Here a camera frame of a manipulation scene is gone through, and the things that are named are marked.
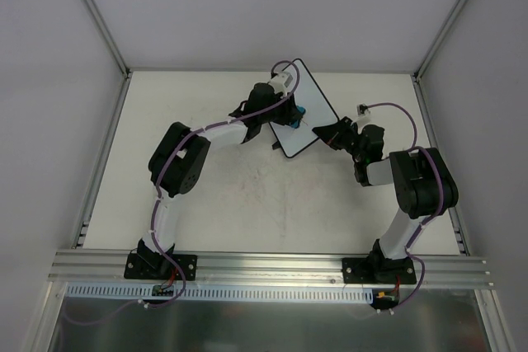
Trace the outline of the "blue foam whiteboard eraser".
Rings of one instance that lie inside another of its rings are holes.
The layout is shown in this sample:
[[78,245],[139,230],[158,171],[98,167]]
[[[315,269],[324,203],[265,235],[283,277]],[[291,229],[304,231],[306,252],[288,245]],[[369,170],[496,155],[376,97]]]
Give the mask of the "blue foam whiteboard eraser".
[[300,124],[303,122],[304,115],[306,113],[306,109],[302,106],[296,106],[291,112],[290,112],[290,121],[288,125],[292,129],[297,129],[300,127]]

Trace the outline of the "small black-framed whiteboard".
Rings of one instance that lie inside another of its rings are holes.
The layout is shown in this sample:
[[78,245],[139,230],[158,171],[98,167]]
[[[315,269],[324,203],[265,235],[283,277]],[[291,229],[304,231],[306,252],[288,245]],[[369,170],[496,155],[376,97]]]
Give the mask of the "small black-framed whiteboard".
[[280,149],[285,157],[293,158],[318,140],[313,128],[335,124],[339,121],[337,112],[323,93],[312,73],[302,59],[294,59],[293,64],[300,72],[299,85],[294,99],[298,107],[305,110],[297,128],[270,123],[276,137],[273,149]]

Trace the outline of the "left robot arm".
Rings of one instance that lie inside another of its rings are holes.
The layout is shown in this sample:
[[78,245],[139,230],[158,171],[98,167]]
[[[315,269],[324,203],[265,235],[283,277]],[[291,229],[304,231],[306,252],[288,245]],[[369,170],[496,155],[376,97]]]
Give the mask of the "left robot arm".
[[148,231],[136,248],[139,261],[153,277],[162,278],[171,271],[169,255],[174,242],[162,239],[171,233],[167,214],[178,196],[195,187],[207,155],[218,148],[249,142],[261,132],[263,124],[296,129],[305,113],[306,109],[296,104],[293,92],[277,92],[270,83],[259,82],[225,121],[195,130],[180,122],[169,127],[148,162],[155,201]]

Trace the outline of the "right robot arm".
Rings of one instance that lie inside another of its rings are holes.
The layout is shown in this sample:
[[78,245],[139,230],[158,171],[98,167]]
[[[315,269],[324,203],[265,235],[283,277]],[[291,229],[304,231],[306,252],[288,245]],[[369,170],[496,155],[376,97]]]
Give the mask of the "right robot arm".
[[358,129],[347,117],[313,132],[331,149],[351,155],[358,183],[394,186],[398,211],[373,246],[379,256],[369,263],[375,280],[390,281],[399,270],[396,260],[408,257],[422,230],[458,203],[458,187],[446,163],[437,148],[414,147],[384,158],[384,129],[374,124]]

